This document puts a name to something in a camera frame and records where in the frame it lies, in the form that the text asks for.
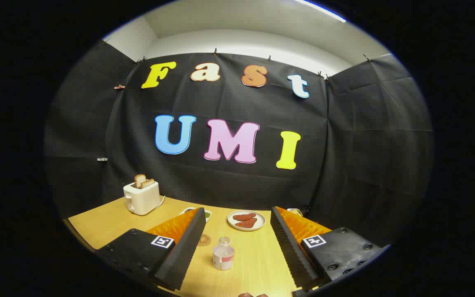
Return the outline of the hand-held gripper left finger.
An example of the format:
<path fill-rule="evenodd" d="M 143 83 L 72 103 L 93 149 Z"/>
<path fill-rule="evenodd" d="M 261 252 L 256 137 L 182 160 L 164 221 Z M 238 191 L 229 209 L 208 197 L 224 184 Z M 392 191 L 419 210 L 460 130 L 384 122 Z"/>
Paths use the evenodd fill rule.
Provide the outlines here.
<path fill-rule="evenodd" d="M 148 231 L 132 228 L 96 255 L 137 282 L 179 290 L 205 225 L 205 209 L 197 207 Z"/>

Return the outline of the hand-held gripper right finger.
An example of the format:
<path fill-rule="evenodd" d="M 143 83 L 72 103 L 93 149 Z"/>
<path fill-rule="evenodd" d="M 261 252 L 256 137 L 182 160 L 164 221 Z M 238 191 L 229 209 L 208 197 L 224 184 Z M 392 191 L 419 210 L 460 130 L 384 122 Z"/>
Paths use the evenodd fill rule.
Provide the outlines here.
<path fill-rule="evenodd" d="M 272 208 L 270 224 L 301 292 L 339 282 L 388 249 L 350 228 L 331 230 L 280 207 Z"/>

